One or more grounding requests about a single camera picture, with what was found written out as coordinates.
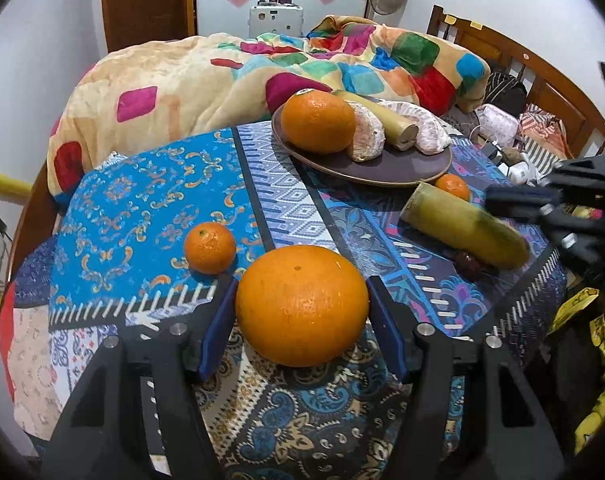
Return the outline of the large orange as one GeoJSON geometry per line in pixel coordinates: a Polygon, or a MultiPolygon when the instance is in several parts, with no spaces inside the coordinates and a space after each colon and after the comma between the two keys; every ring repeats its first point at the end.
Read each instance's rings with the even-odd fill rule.
{"type": "Polygon", "coordinates": [[[316,154],[339,153],[351,144],[357,128],[353,108],[342,98],[319,90],[291,96],[282,107],[285,139],[316,154]]]}
{"type": "Polygon", "coordinates": [[[287,246],[249,266],[237,287],[235,313],[263,358],[316,366],[357,342],[368,316],[368,290],[357,268],[337,252],[287,246]]]}

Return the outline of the large back orange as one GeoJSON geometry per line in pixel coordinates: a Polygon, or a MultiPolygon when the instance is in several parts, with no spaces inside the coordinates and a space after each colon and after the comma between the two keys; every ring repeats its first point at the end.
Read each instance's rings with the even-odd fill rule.
{"type": "Polygon", "coordinates": [[[287,246],[249,266],[237,287],[235,313],[263,358],[316,366],[357,342],[368,316],[368,290],[357,268],[337,252],[287,246]]]}

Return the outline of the yellow sugarcane piece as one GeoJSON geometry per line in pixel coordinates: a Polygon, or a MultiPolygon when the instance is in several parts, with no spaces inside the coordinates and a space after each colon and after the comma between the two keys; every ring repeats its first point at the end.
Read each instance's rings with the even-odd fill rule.
{"type": "Polygon", "coordinates": [[[359,103],[373,113],[385,129],[386,141],[397,150],[406,151],[415,145],[419,128],[413,120],[352,92],[334,90],[333,94],[346,101],[359,103]]]}

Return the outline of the colourful patchwork blanket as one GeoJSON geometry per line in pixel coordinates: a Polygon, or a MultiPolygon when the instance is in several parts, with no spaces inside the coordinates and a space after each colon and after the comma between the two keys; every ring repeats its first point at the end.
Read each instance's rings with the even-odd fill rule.
{"type": "Polygon", "coordinates": [[[485,99],[490,66],[442,38],[328,15],[302,38],[217,32],[109,53],[76,85],[48,139],[48,190],[67,204],[112,153],[260,122],[296,91],[345,90],[436,115],[485,99]]]}

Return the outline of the wooden bed headboard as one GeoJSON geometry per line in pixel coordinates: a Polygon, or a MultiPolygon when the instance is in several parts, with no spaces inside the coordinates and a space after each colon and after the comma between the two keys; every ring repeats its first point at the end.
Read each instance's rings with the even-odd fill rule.
{"type": "Polygon", "coordinates": [[[605,117],[569,77],[540,55],[488,26],[433,6],[427,32],[450,40],[512,74],[528,88],[527,101],[560,118],[575,155],[605,153],[605,117]]]}

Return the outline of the large front orange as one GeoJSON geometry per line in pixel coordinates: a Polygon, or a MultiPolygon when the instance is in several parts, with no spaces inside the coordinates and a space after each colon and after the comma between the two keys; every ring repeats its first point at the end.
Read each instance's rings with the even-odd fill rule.
{"type": "Polygon", "coordinates": [[[282,107],[285,139],[316,154],[339,153],[351,144],[357,128],[353,108],[342,98],[319,90],[291,96],[282,107]]]}

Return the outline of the blue patterned patchwork cloth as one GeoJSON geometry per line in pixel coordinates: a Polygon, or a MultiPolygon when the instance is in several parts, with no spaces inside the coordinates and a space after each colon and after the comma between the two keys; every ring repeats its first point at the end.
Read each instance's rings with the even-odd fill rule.
{"type": "Polygon", "coordinates": [[[146,335],[214,298],[188,232],[229,229],[240,313],[218,370],[195,389],[230,479],[377,479],[409,389],[371,326],[339,306],[341,271],[377,276],[395,301],[451,337],[478,322],[525,359],[563,300],[566,274],[534,226],[528,261],[473,273],[468,258],[400,220],[403,190],[359,188],[293,162],[268,122],[223,129],[86,174],[58,231],[20,266],[1,310],[14,417],[36,445],[98,346],[146,335]]]}

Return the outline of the purple ceramic plate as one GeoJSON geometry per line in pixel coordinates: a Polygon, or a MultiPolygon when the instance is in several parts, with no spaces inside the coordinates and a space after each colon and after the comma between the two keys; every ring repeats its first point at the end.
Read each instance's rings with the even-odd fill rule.
{"type": "Polygon", "coordinates": [[[450,146],[437,155],[424,155],[416,148],[405,152],[384,148],[380,156],[367,162],[353,162],[346,151],[329,155],[305,152],[285,139],[282,110],[281,106],[272,116],[273,136],[290,157],[322,174],[383,188],[409,188],[419,182],[437,180],[449,171],[452,164],[450,146]]]}

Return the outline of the small mandarin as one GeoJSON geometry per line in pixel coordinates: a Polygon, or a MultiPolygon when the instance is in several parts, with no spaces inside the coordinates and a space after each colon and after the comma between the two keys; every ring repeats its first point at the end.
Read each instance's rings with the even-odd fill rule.
{"type": "Polygon", "coordinates": [[[192,270],[201,274],[219,274],[235,259],[233,234],[217,222],[199,223],[185,237],[184,256],[192,270]]]}
{"type": "Polygon", "coordinates": [[[459,197],[465,202],[470,201],[470,190],[466,182],[456,174],[444,174],[435,182],[436,188],[459,197]]]}

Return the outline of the green sugarcane piece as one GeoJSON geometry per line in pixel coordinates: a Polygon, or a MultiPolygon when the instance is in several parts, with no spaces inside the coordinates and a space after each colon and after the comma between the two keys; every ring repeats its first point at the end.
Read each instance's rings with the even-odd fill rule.
{"type": "Polygon", "coordinates": [[[462,198],[421,182],[400,219],[444,245],[470,252],[500,270],[516,270],[530,258],[529,244],[516,229],[462,198]]]}

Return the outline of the brown wooden door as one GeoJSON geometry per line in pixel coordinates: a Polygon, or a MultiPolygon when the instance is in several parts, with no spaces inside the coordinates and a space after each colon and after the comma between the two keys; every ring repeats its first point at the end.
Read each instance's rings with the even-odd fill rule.
{"type": "Polygon", "coordinates": [[[195,0],[102,0],[109,52],[196,34],[195,0]]]}

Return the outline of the white bedside cabinet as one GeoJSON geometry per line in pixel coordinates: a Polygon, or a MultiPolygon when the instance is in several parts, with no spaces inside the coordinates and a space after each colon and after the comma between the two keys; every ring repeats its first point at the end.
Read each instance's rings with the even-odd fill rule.
{"type": "Polygon", "coordinates": [[[249,36],[303,36],[303,7],[293,0],[259,0],[249,10],[249,36]]]}

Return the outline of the black backpack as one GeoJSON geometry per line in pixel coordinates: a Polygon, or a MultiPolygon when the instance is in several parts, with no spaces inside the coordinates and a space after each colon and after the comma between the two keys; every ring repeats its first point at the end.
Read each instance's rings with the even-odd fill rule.
{"type": "Polygon", "coordinates": [[[520,80],[502,70],[496,70],[489,76],[483,102],[518,118],[525,110],[527,96],[527,89],[520,80]]]}

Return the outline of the dark red jujube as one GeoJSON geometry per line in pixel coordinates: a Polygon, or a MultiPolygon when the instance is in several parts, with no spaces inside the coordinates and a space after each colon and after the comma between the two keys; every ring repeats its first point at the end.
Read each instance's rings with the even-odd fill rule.
{"type": "Polygon", "coordinates": [[[461,278],[472,283],[482,278],[483,271],[485,271],[482,262],[464,250],[455,255],[454,266],[461,278]]]}

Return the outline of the pink quilted pouch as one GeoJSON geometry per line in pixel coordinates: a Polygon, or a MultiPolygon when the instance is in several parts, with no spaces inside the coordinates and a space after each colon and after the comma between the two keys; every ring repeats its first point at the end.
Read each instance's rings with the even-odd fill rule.
{"type": "Polygon", "coordinates": [[[500,148],[512,148],[519,129],[519,120],[492,104],[475,110],[481,134],[500,148]]]}

